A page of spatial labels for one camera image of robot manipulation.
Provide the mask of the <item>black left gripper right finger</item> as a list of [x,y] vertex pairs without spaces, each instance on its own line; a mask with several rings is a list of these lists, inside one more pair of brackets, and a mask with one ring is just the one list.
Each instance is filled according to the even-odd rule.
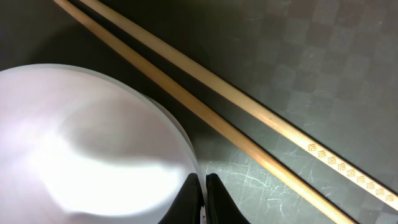
[[216,173],[206,176],[207,218],[211,224],[249,224]]

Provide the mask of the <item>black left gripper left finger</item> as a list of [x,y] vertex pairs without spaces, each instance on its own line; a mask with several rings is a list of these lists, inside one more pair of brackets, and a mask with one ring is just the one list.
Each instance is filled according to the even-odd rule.
[[204,199],[198,176],[191,173],[159,224],[200,224],[203,206]]

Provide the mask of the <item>white bowl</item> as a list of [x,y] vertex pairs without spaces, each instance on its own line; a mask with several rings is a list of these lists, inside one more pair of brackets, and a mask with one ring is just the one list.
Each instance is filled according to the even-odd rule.
[[34,64],[1,72],[2,223],[158,223],[191,141],[161,104],[102,73]]

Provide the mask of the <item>wooden chopstick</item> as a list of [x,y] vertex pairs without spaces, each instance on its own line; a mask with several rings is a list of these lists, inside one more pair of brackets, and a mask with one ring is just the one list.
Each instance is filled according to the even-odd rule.
[[345,215],[340,209],[330,203],[324,196],[317,193],[308,184],[299,179],[299,177],[297,177],[293,172],[288,170],[288,168],[283,166],[283,164],[274,159],[270,154],[264,152],[259,146],[249,140],[249,138],[230,125],[177,82],[168,77],[164,72],[131,49],[123,41],[119,40],[108,30],[99,25],[90,16],[86,15],[68,1],[55,0],[55,2],[69,13],[69,15],[74,17],[80,24],[85,26],[90,32],[101,39],[106,45],[111,47],[115,52],[127,60],[131,65],[145,74],[154,83],[210,125],[214,130],[223,135],[235,146],[239,147],[258,164],[288,185],[293,191],[324,213],[328,218],[333,220],[335,223],[349,224],[354,222],[349,216]]
[[82,2],[208,88],[283,135],[283,137],[292,141],[380,201],[397,210],[397,194],[360,171],[357,167],[349,164],[347,160],[322,146],[303,131],[293,127],[237,88],[105,4],[96,0],[82,0]]

